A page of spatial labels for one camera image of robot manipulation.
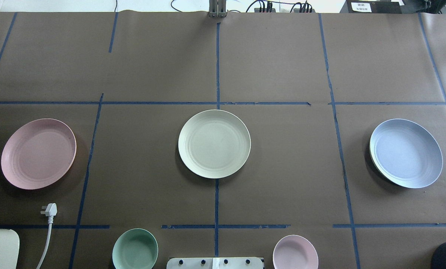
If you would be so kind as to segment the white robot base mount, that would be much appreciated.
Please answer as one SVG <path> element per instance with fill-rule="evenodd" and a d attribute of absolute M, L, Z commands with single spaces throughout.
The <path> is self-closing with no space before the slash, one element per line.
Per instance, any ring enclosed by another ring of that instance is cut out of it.
<path fill-rule="evenodd" d="M 264 269 L 260 257 L 174 257 L 167 269 Z"/>

